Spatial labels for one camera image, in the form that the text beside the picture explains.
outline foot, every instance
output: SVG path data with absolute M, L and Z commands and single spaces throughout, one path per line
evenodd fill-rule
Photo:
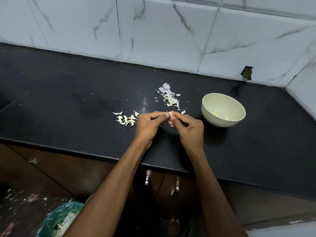
M 167 227 L 167 237 L 178 237 L 180 233 L 179 220 L 170 219 Z

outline white bowl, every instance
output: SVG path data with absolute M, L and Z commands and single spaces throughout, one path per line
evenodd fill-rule
M 202 99 L 202 114 L 207 122 L 218 127 L 230 127 L 246 116 L 246 110 L 234 98 L 210 93 Z

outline green plastic bag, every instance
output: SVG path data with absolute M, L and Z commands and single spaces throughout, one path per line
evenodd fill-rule
M 84 207 L 84 203 L 77 201 L 69 201 L 57 207 L 43 221 L 41 227 L 36 232 L 36 237 L 55 237 L 55 226 L 65 219 L 71 213 L 79 213 Z

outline bowl rim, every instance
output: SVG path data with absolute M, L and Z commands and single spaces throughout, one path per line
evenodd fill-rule
M 203 105 L 203 107 L 205 108 L 205 110 L 207 111 L 207 112 L 209 112 L 211 115 L 212 115 L 212 113 L 209 111 L 209 110 L 207 110 L 207 108 L 205 107 L 205 105 L 204 105 L 204 98 L 206 97 L 206 96 L 208 96 L 208 95 L 212 95 L 212 94 L 218 94 L 218 95 L 223 95 L 223 96 L 228 96 L 228 95 L 225 95 L 225 94 L 222 94 L 222 93 L 216 93 L 216 92 L 214 92 L 214 93 L 208 93 L 208 94 L 206 94 L 205 96 L 203 96 L 203 98 L 202 98 L 202 105 Z M 220 118 L 220 117 L 218 117 L 218 116 L 216 116 L 217 118 L 219 118 L 219 119 L 221 119 L 221 120 L 225 120 L 225 121 L 233 121 L 233 122 L 235 122 L 235 121 L 241 121 L 242 119 L 244 119 L 245 117 L 246 117 L 246 110 L 245 110 L 245 108 L 244 108 L 244 106 L 239 102 L 239 101 L 237 101 L 235 98 L 232 98 L 231 96 L 228 96 L 229 98 L 231 98 L 231 99 L 233 99 L 234 101 L 236 101 L 242 108 L 243 108 L 243 110 L 244 110 L 244 115 L 243 115 L 243 117 L 241 118 L 241 119 L 238 119 L 238 120 L 226 120 L 226 119 L 223 119 L 223 118 Z

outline marble tile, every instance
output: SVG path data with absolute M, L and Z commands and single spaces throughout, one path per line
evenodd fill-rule
M 51 50 L 121 60 L 116 0 L 28 0 Z
M 221 7 L 316 20 L 316 0 L 222 0 Z
M 171 0 L 117 0 L 122 59 L 198 71 L 218 7 Z
M 219 7 L 222 0 L 173 0 Z
M 0 42 L 48 49 L 26 0 L 0 0 Z
M 220 7 L 199 74 L 284 87 L 311 58 L 316 22 Z
M 314 57 L 306 63 L 286 90 L 316 120 L 316 48 Z

